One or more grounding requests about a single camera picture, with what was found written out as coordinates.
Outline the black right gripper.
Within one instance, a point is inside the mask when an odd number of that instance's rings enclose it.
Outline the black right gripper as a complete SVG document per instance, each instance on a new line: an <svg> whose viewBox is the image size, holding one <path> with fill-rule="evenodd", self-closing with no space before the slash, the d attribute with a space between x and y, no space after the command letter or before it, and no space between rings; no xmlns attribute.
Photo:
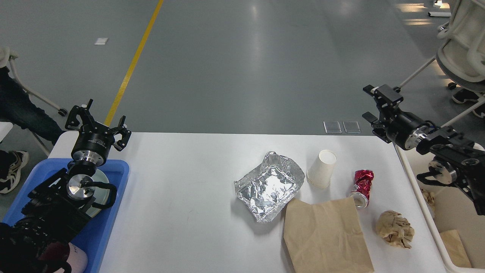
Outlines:
<svg viewBox="0 0 485 273"><path fill-rule="evenodd" d="M363 91L375 100L383 117L378 118L370 112L365 112L362 117L370 123L373 134L384 142L394 143L403 150L411 150L434 129L430 121L399 110L404 97L387 84L377 87L366 85Z"/></svg>

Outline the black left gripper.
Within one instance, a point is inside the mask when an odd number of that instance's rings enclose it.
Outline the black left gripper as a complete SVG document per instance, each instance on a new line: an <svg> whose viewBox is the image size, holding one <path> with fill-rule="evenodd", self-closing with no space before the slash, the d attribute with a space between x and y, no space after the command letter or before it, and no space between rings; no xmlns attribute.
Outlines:
<svg viewBox="0 0 485 273"><path fill-rule="evenodd" d="M128 145L131 131L126 127L126 116L121 116L116 127L100 127L89 112L94 100L90 99L86 106L73 106L69 111L65 128L68 131L78 131L78 138L71 152L75 161L88 161L96 166L106 163L111 146L117 151L122 151Z"/></svg>

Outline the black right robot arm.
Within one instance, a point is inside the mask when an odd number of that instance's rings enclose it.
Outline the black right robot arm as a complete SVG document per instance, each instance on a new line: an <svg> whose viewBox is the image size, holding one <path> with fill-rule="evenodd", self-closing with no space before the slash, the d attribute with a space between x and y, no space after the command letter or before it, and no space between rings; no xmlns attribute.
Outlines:
<svg viewBox="0 0 485 273"><path fill-rule="evenodd" d="M402 95L388 85L367 85L379 116L370 112L362 116L372 126L372 132L386 143L408 151L433 154L428 171L417 175L425 185L458 188L473 202L478 215L485 213L484 151L474 147L474 141L451 126L435 126L411 112L402 111Z"/></svg>

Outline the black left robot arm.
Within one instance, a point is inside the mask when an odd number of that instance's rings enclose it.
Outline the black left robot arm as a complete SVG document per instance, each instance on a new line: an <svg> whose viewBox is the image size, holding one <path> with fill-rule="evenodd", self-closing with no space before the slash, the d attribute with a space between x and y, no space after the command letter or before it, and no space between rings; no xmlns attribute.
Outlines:
<svg viewBox="0 0 485 273"><path fill-rule="evenodd" d="M29 192L22 219L13 225L1 223L2 273L73 272L66 257L53 254L49 259L49 250L68 247L92 220L89 209L102 211L116 204L116 185L94 176L112 147L122 151L128 145L131 131L126 116L112 128L97 122L91 105L92 100L83 107L75 105L68 114L65 128L78 131L72 161Z"/></svg>

